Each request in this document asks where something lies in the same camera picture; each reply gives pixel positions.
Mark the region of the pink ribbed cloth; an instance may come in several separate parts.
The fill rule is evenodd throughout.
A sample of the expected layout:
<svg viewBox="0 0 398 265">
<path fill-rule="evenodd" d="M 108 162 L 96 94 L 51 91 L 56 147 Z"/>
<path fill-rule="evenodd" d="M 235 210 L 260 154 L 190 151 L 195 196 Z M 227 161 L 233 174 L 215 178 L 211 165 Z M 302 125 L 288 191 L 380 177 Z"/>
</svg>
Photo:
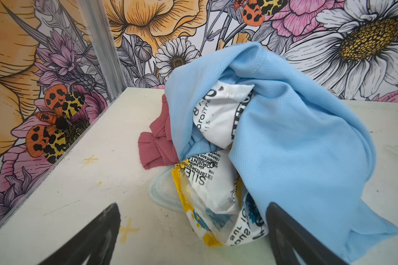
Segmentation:
<svg viewBox="0 0 398 265">
<path fill-rule="evenodd" d="M 165 95 L 161 102 L 160 116 L 150 124 L 150 132 L 142 132 L 138 139 L 140 162 L 146 170 L 180 162 L 172 142 L 169 106 Z"/>
</svg>

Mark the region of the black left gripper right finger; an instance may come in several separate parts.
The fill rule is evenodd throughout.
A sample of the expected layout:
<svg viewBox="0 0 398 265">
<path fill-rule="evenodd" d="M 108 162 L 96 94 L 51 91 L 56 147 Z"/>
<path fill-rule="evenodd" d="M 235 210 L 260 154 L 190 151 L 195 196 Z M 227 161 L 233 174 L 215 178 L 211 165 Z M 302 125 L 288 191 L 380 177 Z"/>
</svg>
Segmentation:
<svg viewBox="0 0 398 265">
<path fill-rule="evenodd" d="M 266 210 L 269 240 L 277 265 L 345 265 L 278 204 Z"/>
</svg>

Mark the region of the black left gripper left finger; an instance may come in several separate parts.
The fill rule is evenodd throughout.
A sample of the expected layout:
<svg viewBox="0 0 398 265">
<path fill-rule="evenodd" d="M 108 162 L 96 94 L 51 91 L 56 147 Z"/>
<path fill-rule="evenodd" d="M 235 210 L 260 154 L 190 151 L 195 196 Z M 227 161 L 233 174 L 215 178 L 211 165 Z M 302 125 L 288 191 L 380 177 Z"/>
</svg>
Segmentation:
<svg viewBox="0 0 398 265">
<path fill-rule="evenodd" d="M 116 203 L 110 204 L 42 265 L 109 265 L 121 223 Z"/>
</svg>

